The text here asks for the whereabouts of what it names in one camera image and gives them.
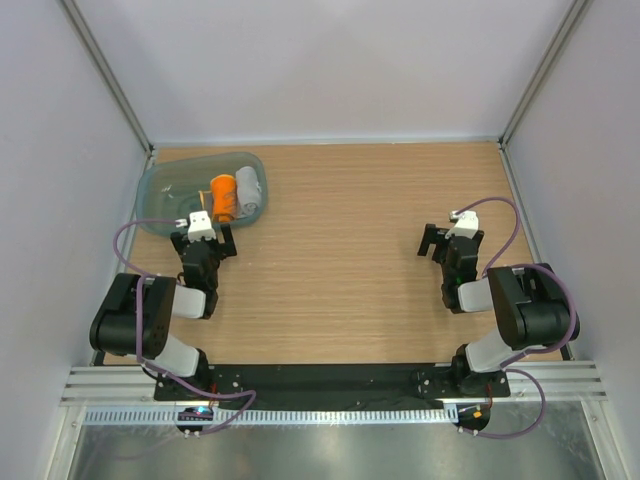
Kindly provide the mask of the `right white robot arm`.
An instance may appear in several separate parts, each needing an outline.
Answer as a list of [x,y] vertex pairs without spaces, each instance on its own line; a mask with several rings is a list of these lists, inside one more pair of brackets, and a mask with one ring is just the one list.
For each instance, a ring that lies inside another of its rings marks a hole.
[[490,268],[477,276],[484,232],[459,233],[427,224],[417,254],[441,267],[444,306],[454,314],[493,312],[496,327],[483,338],[463,344],[448,367],[415,372],[423,398],[506,396],[505,368],[541,350],[561,349],[579,334],[577,313],[555,273],[546,264]]

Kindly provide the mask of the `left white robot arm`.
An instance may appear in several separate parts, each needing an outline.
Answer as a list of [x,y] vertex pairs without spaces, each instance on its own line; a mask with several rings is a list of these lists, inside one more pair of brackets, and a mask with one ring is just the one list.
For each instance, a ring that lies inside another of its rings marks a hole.
[[160,388],[177,387],[182,395],[214,400],[214,380],[204,351],[170,333],[173,317],[209,319],[219,295],[218,270],[237,250],[231,225],[197,228],[170,239],[181,261],[175,277],[152,275],[133,267],[114,278],[90,327],[89,342],[100,353],[132,357],[155,373]]

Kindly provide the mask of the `grey orange towel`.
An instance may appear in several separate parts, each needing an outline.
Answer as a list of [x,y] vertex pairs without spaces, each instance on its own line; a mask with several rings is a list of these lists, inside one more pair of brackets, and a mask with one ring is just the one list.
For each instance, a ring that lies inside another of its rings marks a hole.
[[236,218],[236,180],[232,175],[221,174],[210,181],[208,190],[199,191],[203,210],[214,223],[228,223]]

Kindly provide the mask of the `grey panda towel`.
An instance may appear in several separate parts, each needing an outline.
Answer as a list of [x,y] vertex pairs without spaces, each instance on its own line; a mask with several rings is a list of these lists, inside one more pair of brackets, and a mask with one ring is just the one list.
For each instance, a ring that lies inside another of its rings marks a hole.
[[249,217],[262,206],[262,191],[257,171],[251,166],[244,166],[236,171],[235,179],[238,216]]

